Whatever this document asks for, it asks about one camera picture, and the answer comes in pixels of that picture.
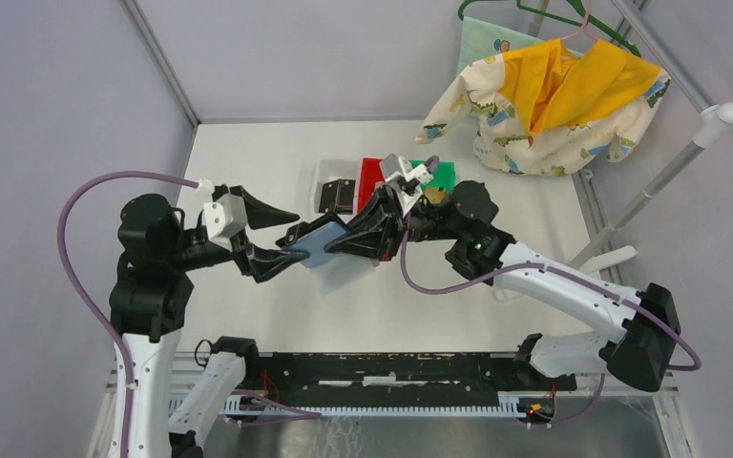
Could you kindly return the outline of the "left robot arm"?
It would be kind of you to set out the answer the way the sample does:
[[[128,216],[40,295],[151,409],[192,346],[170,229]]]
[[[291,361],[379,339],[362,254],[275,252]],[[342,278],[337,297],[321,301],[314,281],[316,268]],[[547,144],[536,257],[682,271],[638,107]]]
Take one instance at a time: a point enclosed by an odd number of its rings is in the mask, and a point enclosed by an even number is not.
[[[303,252],[263,249],[247,237],[298,221],[298,215],[266,204],[240,186],[219,185],[202,210],[202,221],[186,228],[184,213],[158,194],[134,198],[120,212],[123,252],[109,298],[110,323],[125,347],[117,352],[118,375],[130,391],[118,400],[131,414],[117,414],[110,454],[130,457],[202,457],[206,438],[226,399],[261,378],[255,340],[222,336],[196,385],[175,412],[169,410],[172,369],[187,303],[191,271],[234,262],[255,282],[273,279],[305,260]]]

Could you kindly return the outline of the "black leather card holder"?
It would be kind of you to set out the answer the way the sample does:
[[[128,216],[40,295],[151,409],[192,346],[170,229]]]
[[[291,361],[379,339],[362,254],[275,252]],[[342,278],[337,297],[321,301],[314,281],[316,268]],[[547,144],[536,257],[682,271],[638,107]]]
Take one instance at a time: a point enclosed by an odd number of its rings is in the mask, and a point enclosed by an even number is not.
[[[334,255],[326,253],[325,246],[346,232],[346,223],[338,215],[325,214],[312,221],[292,225],[275,243],[284,251],[306,253],[308,257],[301,261],[301,265],[312,269],[333,259]]]

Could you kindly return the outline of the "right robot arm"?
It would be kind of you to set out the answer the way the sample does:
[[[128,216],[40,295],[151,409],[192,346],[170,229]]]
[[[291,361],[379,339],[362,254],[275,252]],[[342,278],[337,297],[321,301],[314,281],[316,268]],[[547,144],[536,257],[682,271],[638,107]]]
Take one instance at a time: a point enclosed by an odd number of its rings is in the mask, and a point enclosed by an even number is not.
[[[533,298],[589,326],[574,335],[529,335],[513,363],[513,377],[526,389],[588,373],[610,374],[633,389],[657,392],[667,371],[676,370],[671,359],[677,347],[690,355],[691,369],[700,368],[700,358],[681,338],[668,289],[651,283],[638,290],[550,260],[494,227],[497,213],[481,182],[459,182],[441,202],[422,198],[408,212],[385,184],[325,251],[374,261],[398,257],[404,280],[422,294],[448,295],[485,284]],[[411,279],[405,265],[408,245],[435,240],[452,241],[444,258],[463,282],[431,288]]]

